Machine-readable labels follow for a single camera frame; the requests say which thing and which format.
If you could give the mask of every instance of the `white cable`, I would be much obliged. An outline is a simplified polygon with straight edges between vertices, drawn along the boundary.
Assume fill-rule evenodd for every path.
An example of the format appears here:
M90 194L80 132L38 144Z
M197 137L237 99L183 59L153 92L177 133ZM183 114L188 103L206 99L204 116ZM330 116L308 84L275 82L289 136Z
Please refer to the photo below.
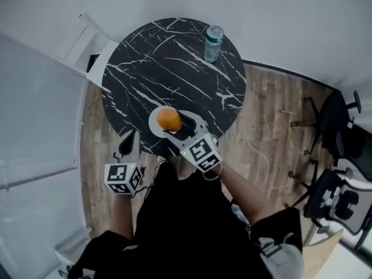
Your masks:
M239 117L240 117L240 120L242 121L242 126L243 126L243 131L244 131L244 136L245 136L245 140L246 142L248 143L248 145L254 150L256 151L258 154L262 155L265 159L266 159L266 162L267 162L267 173L266 173L266 177L265 177L265 180L262 182L262 184L260 185L260 187L258 189L261 189L262 186L264 186L264 184L266 183L267 181L267 176L269 175L269 169L270 169L270 163L269 163L269 160L268 158L262 154L260 151L258 151L257 149L255 149L254 147L252 147L251 143L248 141L248 136L245 132L245 127L244 127L244 121L243 121L243 118L242 118L242 115L239 113Z

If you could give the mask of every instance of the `round table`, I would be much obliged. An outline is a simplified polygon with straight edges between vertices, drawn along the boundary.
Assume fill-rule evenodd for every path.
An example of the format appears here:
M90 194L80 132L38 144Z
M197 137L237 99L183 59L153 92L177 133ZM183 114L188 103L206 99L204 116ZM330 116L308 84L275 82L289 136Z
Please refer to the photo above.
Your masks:
M162 19L135 30L118 45L101 89L106 116L118 135L135 129L143 151L179 155L149 127L150 114L160 106L200 115L218 137L229 129L244 101L245 69L226 36L218 60L204 60L207 27L192 19Z

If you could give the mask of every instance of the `black sleeve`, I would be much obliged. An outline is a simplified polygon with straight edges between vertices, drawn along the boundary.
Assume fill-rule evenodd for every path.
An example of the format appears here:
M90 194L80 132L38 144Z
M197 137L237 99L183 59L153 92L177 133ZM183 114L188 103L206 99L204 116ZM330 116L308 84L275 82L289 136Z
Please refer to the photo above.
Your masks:
M126 237L112 231L105 231L89 242L77 263L69 271L67 278L81 278L83 269L92 271L104 269L109 262L120 256L125 247L130 245L131 241Z
M290 233L293 234L286 243L296 246L302 253L300 211L295 208L288 208L259 220L252 226L251 240L257 243L259 238L272 238L275 244L281 244Z

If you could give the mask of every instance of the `forearm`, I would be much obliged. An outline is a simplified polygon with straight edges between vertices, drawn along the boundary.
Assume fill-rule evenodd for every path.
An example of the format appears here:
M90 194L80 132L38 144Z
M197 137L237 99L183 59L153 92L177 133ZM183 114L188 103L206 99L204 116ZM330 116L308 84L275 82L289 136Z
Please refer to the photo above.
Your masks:
M269 200L225 162L220 178L251 225L275 213Z
M132 205L130 195L115 195L111 212L110 231L133 239Z

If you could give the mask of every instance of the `orange fruit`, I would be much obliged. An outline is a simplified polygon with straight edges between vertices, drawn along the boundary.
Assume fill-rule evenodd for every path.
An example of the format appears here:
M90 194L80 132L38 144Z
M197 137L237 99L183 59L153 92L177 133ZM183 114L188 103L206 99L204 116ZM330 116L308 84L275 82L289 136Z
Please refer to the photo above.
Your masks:
M163 109L156 117L162 129L168 131L179 131L182 127L182 120L177 111L173 109Z

